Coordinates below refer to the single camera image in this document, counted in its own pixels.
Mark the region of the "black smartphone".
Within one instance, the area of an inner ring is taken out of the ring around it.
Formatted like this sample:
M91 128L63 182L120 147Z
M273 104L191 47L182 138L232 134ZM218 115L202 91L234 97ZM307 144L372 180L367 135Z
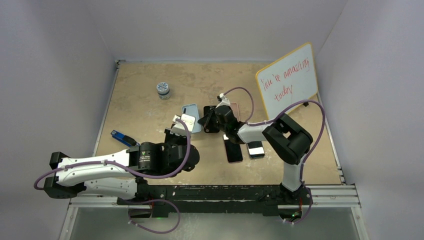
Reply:
M230 164L240 163L243 161L243 154L239 144L232 143L230 139L224 134L223 142L227 161Z

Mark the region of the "phone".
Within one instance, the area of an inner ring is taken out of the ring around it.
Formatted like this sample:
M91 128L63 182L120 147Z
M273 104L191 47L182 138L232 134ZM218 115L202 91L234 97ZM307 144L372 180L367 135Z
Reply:
M206 105L203 107L203 116L197 121L206 134L219 133L218 119L215 114L216 105Z
M194 118L192 133L193 134L199 133L202 130L202 127L198 123L200 115L199 115L199 109L198 109L197 104L196 103L190 103L190 104L183 105L181 107L181 111L182 111L183 114L189 115L189 116Z

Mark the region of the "pink phone case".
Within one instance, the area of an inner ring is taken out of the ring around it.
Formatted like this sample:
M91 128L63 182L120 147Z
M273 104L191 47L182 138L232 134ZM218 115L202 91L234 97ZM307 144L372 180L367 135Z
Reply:
M230 107L231 107L231 110L233 112L234 117L237 119L237 121L239 121L240 120L240 112L239 112L238 104L235 103L235 102L231 102Z

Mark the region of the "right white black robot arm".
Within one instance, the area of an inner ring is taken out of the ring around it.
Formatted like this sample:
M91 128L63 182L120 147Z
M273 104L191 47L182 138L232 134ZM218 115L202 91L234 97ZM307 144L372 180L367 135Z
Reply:
M229 105L211 106L197 121L209 133L222 131L233 144L268 142L283 160L282 200L288 204L300 198L303 164L315 147L313 137L289 115L282 113L267 122L239 121Z

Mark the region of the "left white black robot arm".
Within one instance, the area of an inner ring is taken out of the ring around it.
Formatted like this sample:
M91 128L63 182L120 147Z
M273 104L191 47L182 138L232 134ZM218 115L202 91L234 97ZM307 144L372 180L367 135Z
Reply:
M51 154L51 171L39 177L34 188L53 199L79 195L115 196L138 205L149 199L142 179L173 178L192 171L200 161L189 136L165 132L161 143L143 142L109 155L73 158L58 151Z

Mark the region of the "blue black stapler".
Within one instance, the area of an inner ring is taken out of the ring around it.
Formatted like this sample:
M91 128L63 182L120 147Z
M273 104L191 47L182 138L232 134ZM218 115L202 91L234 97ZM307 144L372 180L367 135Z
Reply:
M125 135L119 131L112 130L110 134L113 139L119 141L127 147L135 147L140 145L134 138Z

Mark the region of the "white blue lidded jar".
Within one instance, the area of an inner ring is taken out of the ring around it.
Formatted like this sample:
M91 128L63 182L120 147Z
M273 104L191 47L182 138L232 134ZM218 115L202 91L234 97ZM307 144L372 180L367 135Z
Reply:
M166 82L159 82L156 85L156 90L161 100L167 100L171 97L170 87Z

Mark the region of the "yellow framed whiteboard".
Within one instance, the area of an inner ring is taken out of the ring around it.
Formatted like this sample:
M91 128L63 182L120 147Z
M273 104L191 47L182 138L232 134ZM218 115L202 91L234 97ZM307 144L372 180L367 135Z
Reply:
M318 93L312 44L306 42L265 66L255 79L269 120L286 107L312 98Z

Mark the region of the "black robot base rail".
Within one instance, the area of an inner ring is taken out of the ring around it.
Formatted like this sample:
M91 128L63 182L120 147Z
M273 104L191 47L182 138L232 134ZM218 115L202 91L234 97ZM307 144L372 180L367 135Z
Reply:
M296 192L272 185L148 185L139 184L129 199L118 205L146 205L153 218L170 213L261 214L282 219L301 218L303 208L313 204L311 190Z

